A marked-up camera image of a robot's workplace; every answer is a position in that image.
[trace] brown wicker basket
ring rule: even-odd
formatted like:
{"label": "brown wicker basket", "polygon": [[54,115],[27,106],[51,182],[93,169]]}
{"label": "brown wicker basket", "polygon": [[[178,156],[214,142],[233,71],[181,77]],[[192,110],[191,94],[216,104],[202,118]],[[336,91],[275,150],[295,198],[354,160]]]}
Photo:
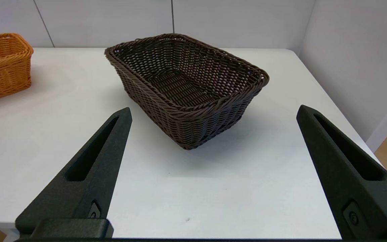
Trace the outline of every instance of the brown wicker basket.
{"label": "brown wicker basket", "polygon": [[31,86],[33,52],[19,34],[0,34],[0,97]]}
{"label": "brown wicker basket", "polygon": [[128,95],[177,144],[190,150],[234,125],[268,74],[182,34],[107,48]]}

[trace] wicker basket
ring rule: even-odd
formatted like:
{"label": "wicker basket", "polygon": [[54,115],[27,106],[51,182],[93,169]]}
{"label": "wicker basket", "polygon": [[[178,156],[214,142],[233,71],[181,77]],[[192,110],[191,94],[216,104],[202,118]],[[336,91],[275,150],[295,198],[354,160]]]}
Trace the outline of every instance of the wicker basket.
{"label": "wicker basket", "polygon": [[0,34],[0,97],[31,86],[32,47],[18,34]]}
{"label": "wicker basket", "polygon": [[234,125],[268,74],[182,34],[107,48],[128,95],[177,144],[190,150]]}

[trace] basket rim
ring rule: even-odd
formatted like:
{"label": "basket rim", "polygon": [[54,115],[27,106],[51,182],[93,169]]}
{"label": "basket rim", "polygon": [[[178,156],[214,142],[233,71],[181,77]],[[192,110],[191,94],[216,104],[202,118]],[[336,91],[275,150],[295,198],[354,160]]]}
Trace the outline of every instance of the basket rim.
{"label": "basket rim", "polygon": [[[252,69],[252,72],[257,72],[258,74],[263,75],[264,78],[258,79],[256,83],[249,84],[238,92],[234,92],[231,95],[221,97],[221,98],[214,100],[212,102],[203,103],[203,104],[199,104],[196,106],[180,106],[178,104],[175,104],[171,99],[167,98],[157,88],[155,88],[149,81],[145,80],[141,75],[139,75],[137,72],[133,71],[129,65],[127,65],[123,61],[120,61],[114,55],[114,49],[116,49],[118,47],[124,47],[124,46],[132,44],[132,43],[137,43],[138,41],[141,41],[141,42],[148,41],[150,39],[155,39],[157,37],[162,37],[162,38],[163,37],[172,37],[172,38],[181,37],[181,38],[184,38],[187,41],[193,42],[195,44],[198,44],[201,47],[212,50],[215,55],[219,55],[222,58],[228,58],[228,57],[235,58],[241,66]],[[157,102],[157,104],[162,109],[164,109],[167,113],[171,114],[174,118],[183,117],[183,119],[185,119],[185,118],[196,117],[199,114],[201,117],[212,115],[218,109],[222,109],[226,106],[229,106],[232,103],[235,103],[236,101],[238,101],[240,99],[243,99],[245,96],[251,95],[252,93],[256,92],[257,90],[262,89],[270,81],[270,77],[267,74],[267,72],[260,69],[259,67],[255,66],[255,65],[249,63],[248,61],[243,60],[242,58],[239,58],[239,57],[237,57],[237,56],[235,56],[227,51],[224,51],[222,49],[216,48],[216,47],[211,46],[209,44],[203,43],[199,40],[196,40],[196,39],[189,37],[187,35],[184,35],[184,34],[174,34],[174,33],[160,34],[160,35],[153,36],[153,37],[136,39],[133,41],[120,43],[120,44],[117,44],[115,46],[106,48],[104,53],[105,53],[107,59],[110,61],[110,63],[114,67],[116,67],[118,69],[120,67],[123,67],[124,69],[129,71],[131,74],[133,74],[135,76],[136,80],[134,80],[134,81],[138,80],[138,82],[136,82],[136,84],[141,84],[143,87],[146,87],[147,89],[149,89],[148,94],[153,95],[155,98],[159,98],[161,102]]]}
{"label": "basket rim", "polygon": [[16,33],[3,33],[0,34],[1,37],[14,37],[16,38],[23,46],[24,50],[18,53],[14,53],[11,55],[6,55],[4,57],[0,57],[0,65],[10,63],[12,61],[17,61],[19,59],[23,59],[25,57],[30,57],[34,53],[34,49],[32,46],[20,35]]}

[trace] white wall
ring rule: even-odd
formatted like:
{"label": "white wall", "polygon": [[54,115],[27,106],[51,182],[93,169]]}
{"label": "white wall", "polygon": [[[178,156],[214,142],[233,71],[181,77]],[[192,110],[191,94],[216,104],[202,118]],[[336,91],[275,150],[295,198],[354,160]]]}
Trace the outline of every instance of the white wall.
{"label": "white wall", "polygon": [[35,0],[56,47],[109,47],[172,32],[171,0]]}
{"label": "white wall", "polygon": [[217,47],[298,52],[314,1],[0,0],[0,33],[32,46],[52,46],[50,36],[56,47],[103,47],[171,33],[174,14],[175,32]]}
{"label": "white wall", "polygon": [[221,48],[298,52],[314,0],[173,0],[176,33]]}
{"label": "white wall", "polygon": [[387,0],[317,0],[300,58],[376,150],[387,136]]}
{"label": "white wall", "polygon": [[33,0],[0,0],[0,33],[14,32],[36,47],[51,47]]}

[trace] screw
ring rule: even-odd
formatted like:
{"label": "screw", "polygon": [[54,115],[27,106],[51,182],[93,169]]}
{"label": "screw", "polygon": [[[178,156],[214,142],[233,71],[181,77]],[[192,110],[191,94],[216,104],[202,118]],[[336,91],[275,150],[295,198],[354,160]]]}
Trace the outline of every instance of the screw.
{"label": "screw", "polygon": [[352,222],[353,225],[359,224],[358,215],[355,212],[352,211],[352,212],[349,213],[349,219],[350,219],[350,222]]}

